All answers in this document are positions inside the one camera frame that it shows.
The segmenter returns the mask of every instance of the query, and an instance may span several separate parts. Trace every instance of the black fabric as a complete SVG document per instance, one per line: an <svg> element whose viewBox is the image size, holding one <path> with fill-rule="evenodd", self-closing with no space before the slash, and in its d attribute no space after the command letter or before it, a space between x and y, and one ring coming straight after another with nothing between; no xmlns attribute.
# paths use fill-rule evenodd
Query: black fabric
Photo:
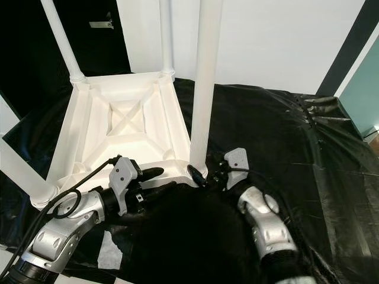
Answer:
<svg viewBox="0 0 379 284"><path fill-rule="evenodd" d="M176 79L174 85L190 132L194 82ZM67 102L36 110L4 137L43 177ZM250 168L280 189L295 218L291 230L297 224L306 239L300 251L320 256L313 259L320 283L332 283L333 273L343 283L379 282L379 161L337 98L216 85L208 150L236 147L246 148ZM3 174L0 201L0 241L14 247L35 209ZM260 281L243 218L213 191L178 185L147 221L95 227L79 243L67 275L85 277L96 268L104 230L112 233L123 261L118 272L97 270L108 277L99 277L103 283L111 276L136 283Z"/></svg>

